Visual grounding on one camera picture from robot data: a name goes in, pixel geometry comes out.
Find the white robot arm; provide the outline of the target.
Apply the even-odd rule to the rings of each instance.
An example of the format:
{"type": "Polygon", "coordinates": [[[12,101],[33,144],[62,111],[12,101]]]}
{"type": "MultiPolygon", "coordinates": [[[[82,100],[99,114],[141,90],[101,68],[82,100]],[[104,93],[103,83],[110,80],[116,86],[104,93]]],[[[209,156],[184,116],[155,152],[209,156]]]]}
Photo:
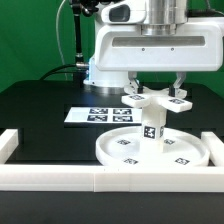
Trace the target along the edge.
{"type": "Polygon", "coordinates": [[[224,13],[187,8],[188,0],[101,3],[86,88],[104,94],[138,86],[139,72],[216,71],[223,64],[224,13]]]}

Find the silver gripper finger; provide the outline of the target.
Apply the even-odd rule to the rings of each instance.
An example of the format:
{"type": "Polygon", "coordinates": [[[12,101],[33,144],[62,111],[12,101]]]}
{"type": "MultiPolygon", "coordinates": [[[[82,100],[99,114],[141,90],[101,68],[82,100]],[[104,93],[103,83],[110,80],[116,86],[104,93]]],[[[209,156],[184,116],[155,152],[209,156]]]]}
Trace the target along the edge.
{"type": "Polygon", "coordinates": [[[171,97],[185,97],[186,91],[181,89],[181,85],[186,79],[185,72],[177,72],[175,82],[169,86],[169,95],[171,97]]]}
{"type": "Polygon", "coordinates": [[[130,81],[131,92],[133,94],[142,94],[143,93],[143,86],[137,80],[137,73],[133,72],[133,71],[129,72],[128,73],[128,78],[129,78],[129,81],[130,81]]]}

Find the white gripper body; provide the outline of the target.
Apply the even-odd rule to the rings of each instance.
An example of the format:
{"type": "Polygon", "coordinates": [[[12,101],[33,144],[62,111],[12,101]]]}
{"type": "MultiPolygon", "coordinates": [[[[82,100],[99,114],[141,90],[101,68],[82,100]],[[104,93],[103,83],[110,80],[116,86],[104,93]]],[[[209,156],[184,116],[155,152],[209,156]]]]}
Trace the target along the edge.
{"type": "Polygon", "coordinates": [[[95,64],[110,71],[216,71],[223,31],[215,22],[190,22],[175,35],[144,36],[137,25],[106,25],[96,38],[95,64]]]}

